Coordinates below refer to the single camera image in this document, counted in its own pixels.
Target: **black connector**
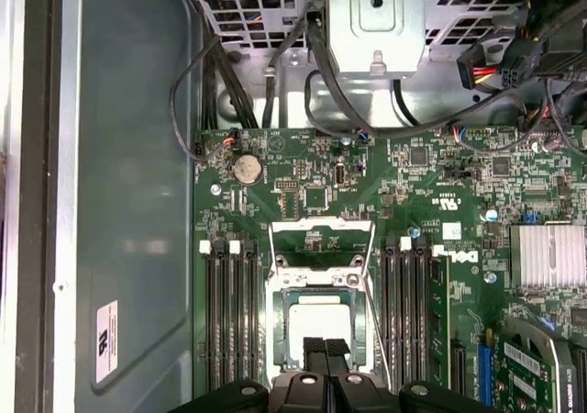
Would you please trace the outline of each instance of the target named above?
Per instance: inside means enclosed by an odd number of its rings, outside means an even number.
[[[518,87],[530,78],[540,63],[542,45],[531,39],[514,39],[499,65],[504,88]]]
[[[473,74],[475,67],[485,67],[485,50],[481,43],[474,44],[465,50],[457,58],[457,67],[459,68],[460,83],[465,89],[474,89],[477,85],[475,83],[475,75]]]

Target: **chip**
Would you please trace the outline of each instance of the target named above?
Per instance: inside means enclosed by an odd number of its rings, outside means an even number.
[[[495,158],[493,159],[493,175],[507,176],[510,173],[509,158]]]
[[[424,147],[415,147],[410,150],[410,165],[427,165],[428,154]]]
[[[575,328],[587,328],[587,307],[572,307],[570,309],[570,323]]]

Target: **metal sheet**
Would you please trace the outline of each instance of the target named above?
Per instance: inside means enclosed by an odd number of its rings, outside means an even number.
[[[181,0],[63,0],[54,411],[158,413],[191,399],[191,164],[169,88]],[[178,96],[187,128],[197,87]],[[96,311],[117,301],[118,366],[96,383]]]
[[[2,0],[0,6],[0,106],[2,149],[9,164],[2,283],[0,287],[0,411],[15,408],[17,349],[18,228],[20,204],[21,121],[24,62],[25,0]]]

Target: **pcie slot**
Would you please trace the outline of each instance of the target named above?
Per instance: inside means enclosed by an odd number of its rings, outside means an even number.
[[[577,368],[577,386],[579,387],[579,413],[587,413],[587,351],[575,351],[575,367]]]
[[[220,386],[220,369],[218,364],[217,337],[217,302],[216,302],[216,258],[208,254],[206,259],[206,373],[208,375],[208,391]]]
[[[465,348],[453,342],[450,346],[450,388],[467,395],[467,355]]]
[[[479,345],[479,400],[485,406],[493,405],[493,350]]]

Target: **silver heatsink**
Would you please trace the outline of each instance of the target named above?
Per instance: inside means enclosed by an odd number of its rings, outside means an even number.
[[[512,226],[510,231],[513,286],[587,285],[584,226]]]

